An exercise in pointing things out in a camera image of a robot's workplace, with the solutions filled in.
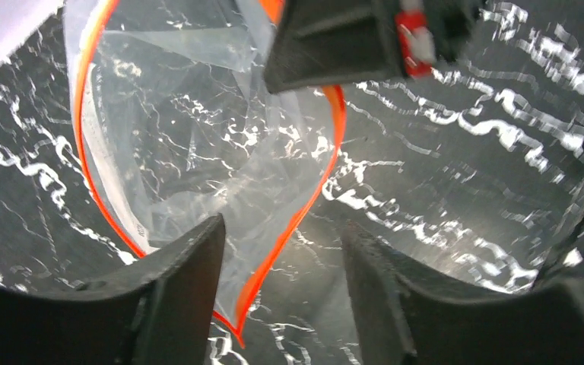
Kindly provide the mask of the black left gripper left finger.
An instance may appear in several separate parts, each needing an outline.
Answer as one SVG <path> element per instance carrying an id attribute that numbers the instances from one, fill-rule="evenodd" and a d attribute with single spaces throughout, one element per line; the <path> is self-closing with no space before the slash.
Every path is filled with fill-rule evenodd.
<path id="1" fill-rule="evenodd" d="M 0 364 L 202 364 L 225 246 L 221 215 L 74 290 L 0 286 Z"/>

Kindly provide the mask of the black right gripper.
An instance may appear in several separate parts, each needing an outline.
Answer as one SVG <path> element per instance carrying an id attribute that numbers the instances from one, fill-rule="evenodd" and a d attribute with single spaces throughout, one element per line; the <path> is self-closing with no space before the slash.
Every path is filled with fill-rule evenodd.
<path id="1" fill-rule="evenodd" d="M 278 94 L 428 75 L 438 65 L 458 61 L 488 4 L 286 1 L 263 71 L 265 86 Z"/>

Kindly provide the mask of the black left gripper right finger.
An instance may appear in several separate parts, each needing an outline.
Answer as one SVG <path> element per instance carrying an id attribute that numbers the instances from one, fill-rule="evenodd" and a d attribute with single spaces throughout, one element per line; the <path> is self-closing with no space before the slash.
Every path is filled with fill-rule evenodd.
<path id="1" fill-rule="evenodd" d="M 341 244 L 365 364 L 584 364 L 584 279 L 504 294 L 443 274 L 356 223 Z"/>

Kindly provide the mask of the clear orange zip top bag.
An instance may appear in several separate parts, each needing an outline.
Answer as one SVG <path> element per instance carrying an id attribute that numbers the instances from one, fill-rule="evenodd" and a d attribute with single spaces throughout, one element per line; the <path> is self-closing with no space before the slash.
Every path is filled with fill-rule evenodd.
<path id="1" fill-rule="evenodd" d="M 139 257 L 222 214 L 214 316 L 240 338 L 273 264 L 338 159 L 340 87 L 272 94 L 283 1 L 67 1 L 82 170 Z"/>

